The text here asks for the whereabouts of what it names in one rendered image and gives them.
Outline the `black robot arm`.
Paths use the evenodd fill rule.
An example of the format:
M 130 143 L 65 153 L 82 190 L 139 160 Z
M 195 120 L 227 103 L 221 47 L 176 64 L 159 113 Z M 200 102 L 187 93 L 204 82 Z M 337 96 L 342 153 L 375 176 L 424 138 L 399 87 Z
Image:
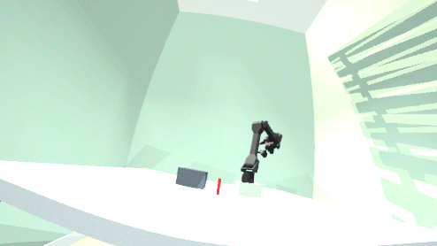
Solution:
M 274 133 L 270 128 L 270 126 L 268 125 L 267 120 L 253 121 L 252 124 L 253 135 L 252 135 L 249 155 L 245 158 L 245 162 L 241 167 L 241 172 L 243 172 L 243 174 L 241 175 L 241 182 L 243 183 L 255 183 L 254 176 L 255 173 L 257 173 L 259 167 L 259 160 L 257 157 L 258 148 L 259 148 L 261 134 L 264 131 L 267 133 L 269 142 L 272 142 L 273 150 L 268 150 L 268 152 L 270 152 L 270 155 L 273 154 L 274 149 L 277 150 L 280 149 L 280 143 L 283 135 L 279 133 Z M 246 170 L 252 170 L 253 172 L 246 171 Z

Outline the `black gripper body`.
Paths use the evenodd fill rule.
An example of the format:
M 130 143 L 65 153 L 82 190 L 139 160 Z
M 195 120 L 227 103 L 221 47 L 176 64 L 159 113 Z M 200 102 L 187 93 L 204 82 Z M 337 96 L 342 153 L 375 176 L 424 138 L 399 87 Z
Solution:
M 264 144 L 264 149 L 261 151 L 261 156 L 263 157 L 263 158 L 267 158 L 267 150 L 273 150 L 273 147 L 272 147 L 272 142 L 269 142 L 269 140 L 268 140 L 268 136 L 266 136 L 265 137 L 265 144 Z

